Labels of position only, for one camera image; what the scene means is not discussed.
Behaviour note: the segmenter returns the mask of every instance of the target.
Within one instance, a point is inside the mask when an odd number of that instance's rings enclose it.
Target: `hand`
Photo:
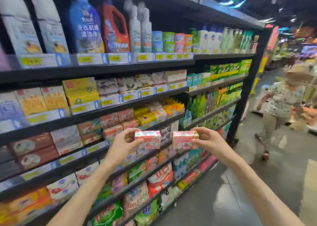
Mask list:
[[[139,128],[127,128],[114,138],[113,144],[108,149],[105,161],[115,169],[123,163],[127,156],[135,151],[144,139],[134,140],[134,132],[141,131]]]
[[[262,108],[262,103],[260,103],[257,107],[256,107],[256,110],[260,111]]]
[[[191,131],[197,131],[200,138],[191,140],[191,143],[208,150],[223,164],[230,166],[238,157],[218,132],[205,127],[195,127]]]

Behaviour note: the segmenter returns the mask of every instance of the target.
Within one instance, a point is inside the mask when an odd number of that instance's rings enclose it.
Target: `beige pants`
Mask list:
[[[273,132],[279,129],[287,121],[288,117],[273,116],[267,112],[263,113],[263,130],[260,137],[262,137],[265,150],[269,150],[271,147],[271,137]]]

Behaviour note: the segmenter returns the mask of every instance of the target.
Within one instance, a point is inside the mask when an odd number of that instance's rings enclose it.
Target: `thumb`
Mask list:
[[[200,147],[203,147],[203,148],[207,148],[208,147],[208,144],[210,143],[209,141],[207,140],[200,140],[200,139],[192,139],[191,140],[191,143],[192,144],[196,144]]]
[[[136,148],[138,147],[141,143],[144,142],[144,139],[143,138],[140,138],[140,139],[136,139],[134,140],[133,142],[129,143],[129,147],[130,149],[133,149],[133,148]]]

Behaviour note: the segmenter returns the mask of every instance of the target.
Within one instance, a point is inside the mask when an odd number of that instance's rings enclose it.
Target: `grey floor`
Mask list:
[[[256,92],[259,92],[263,84],[274,83],[274,76],[279,75],[277,71],[264,75]],[[275,135],[275,146],[270,150],[269,161],[263,162],[260,160],[263,149],[254,139],[254,133],[259,132],[261,127],[261,116],[248,112],[237,132],[239,143],[236,152],[306,226],[317,225],[317,137],[282,126]],[[286,136],[287,143],[280,146],[282,136]],[[155,225],[262,224],[234,172],[218,164]]]

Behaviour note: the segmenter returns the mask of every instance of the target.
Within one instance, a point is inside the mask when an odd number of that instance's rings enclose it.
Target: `white bottle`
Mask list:
[[[148,8],[141,7],[139,10],[138,5],[138,16],[142,13],[141,21],[141,51],[150,53],[152,52],[152,23],[150,22],[150,11]]]
[[[226,51],[228,52],[229,49],[233,46],[233,29],[229,28],[228,30],[228,44],[226,45]]]
[[[224,53],[224,50],[226,49],[226,46],[228,45],[227,36],[228,36],[228,28],[225,27],[224,31],[222,32],[222,40],[220,43],[221,53]]]
[[[32,0],[47,53],[69,54],[61,19],[53,0]]]
[[[215,54],[221,53],[220,51],[220,43],[222,41],[222,28],[218,28],[216,32],[216,39],[213,44],[213,50]]]
[[[208,32],[208,54],[213,53],[213,47],[216,40],[216,27],[212,26]]]
[[[0,15],[17,55],[42,53],[29,11],[23,0],[0,0]]]
[[[208,49],[208,31],[206,29],[206,25],[203,26],[203,29],[198,31],[197,36],[199,43],[198,46],[201,49],[202,53],[207,53]]]
[[[138,9],[132,0],[125,0],[124,10],[129,14],[129,35],[131,52],[141,52],[141,24],[137,19]]]

